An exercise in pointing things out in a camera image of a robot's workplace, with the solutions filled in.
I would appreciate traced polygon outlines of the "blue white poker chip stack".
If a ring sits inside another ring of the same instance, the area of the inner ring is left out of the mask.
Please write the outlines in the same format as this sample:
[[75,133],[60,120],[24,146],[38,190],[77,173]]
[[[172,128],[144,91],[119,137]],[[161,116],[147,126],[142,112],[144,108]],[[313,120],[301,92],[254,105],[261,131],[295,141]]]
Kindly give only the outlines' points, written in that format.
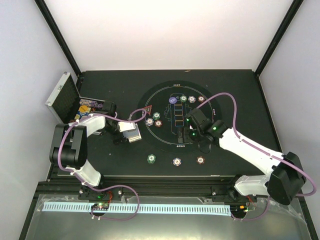
[[172,164],[176,167],[180,166],[182,164],[182,160],[180,158],[174,158],[172,160]]

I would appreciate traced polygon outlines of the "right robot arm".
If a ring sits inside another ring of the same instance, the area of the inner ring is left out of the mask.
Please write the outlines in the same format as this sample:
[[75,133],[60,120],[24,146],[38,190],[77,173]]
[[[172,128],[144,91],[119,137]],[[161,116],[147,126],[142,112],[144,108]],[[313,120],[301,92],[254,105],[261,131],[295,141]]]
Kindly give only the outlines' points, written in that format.
[[233,127],[227,127],[221,120],[213,122],[199,108],[191,110],[185,116],[185,121],[192,141],[216,145],[262,172],[261,175],[236,177],[234,185],[227,189],[230,200],[238,202],[244,196],[263,195],[288,206],[306,183],[300,159],[295,153],[284,154],[264,147],[241,135]]

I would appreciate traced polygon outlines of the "red triangle marker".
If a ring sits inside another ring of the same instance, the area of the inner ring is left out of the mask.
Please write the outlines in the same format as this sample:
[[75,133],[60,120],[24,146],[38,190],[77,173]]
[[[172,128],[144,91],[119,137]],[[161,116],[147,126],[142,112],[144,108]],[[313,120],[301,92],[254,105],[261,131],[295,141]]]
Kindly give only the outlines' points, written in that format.
[[147,115],[150,116],[151,113],[152,113],[152,105],[145,106],[145,107],[143,108],[143,114],[144,114],[145,116],[147,116]]

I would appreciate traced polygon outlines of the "red brown poker chip stack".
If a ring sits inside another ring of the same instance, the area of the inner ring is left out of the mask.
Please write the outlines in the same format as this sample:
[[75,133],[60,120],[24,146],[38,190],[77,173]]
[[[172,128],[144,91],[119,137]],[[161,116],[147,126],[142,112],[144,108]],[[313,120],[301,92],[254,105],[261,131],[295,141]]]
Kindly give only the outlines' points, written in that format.
[[202,156],[199,156],[199,157],[197,157],[196,162],[197,162],[199,165],[202,165],[202,164],[205,163],[205,159],[204,159]]

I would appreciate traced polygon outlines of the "green poker chip stack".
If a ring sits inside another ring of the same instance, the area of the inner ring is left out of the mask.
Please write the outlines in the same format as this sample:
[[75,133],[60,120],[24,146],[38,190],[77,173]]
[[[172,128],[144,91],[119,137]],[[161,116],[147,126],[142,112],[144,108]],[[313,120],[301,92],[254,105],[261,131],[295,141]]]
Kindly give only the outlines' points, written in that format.
[[155,161],[156,161],[156,156],[155,156],[154,154],[149,154],[149,155],[147,156],[147,162],[148,162],[149,164],[154,164]]

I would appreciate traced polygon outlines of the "purple round button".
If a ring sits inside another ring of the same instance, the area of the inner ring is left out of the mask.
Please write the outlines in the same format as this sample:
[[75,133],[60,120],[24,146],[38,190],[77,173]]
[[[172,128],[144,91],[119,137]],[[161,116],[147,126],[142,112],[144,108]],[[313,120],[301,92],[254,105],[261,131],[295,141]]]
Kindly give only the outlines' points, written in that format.
[[168,101],[171,105],[174,105],[177,103],[178,100],[176,97],[170,97]]

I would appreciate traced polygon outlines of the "blue playing card deck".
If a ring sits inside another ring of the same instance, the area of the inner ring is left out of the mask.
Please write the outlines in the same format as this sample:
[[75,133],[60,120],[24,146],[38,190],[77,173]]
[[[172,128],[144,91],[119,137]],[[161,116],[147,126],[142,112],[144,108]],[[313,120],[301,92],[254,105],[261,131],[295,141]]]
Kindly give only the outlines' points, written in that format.
[[139,130],[128,130],[128,131],[124,131],[123,135],[127,138],[127,139],[139,139],[141,137]]

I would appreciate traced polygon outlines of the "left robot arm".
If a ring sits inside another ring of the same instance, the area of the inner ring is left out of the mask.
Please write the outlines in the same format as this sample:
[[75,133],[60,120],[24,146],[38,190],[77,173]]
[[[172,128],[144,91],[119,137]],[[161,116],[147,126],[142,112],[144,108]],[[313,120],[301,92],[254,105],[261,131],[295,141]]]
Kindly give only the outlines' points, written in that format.
[[102,184],[103,177],[88,160],[88,137],[94,132],[108,132],[113,144],[125,143],[127,139],[120,132],[115,120],[117,105],[112,101],[103,103],[102,108],[76,120],[75,123],[56,125],[49,152],[49,160],[61,170],[80,179],[85,186],[91,186],[89,193],[97,200],[108,192]]

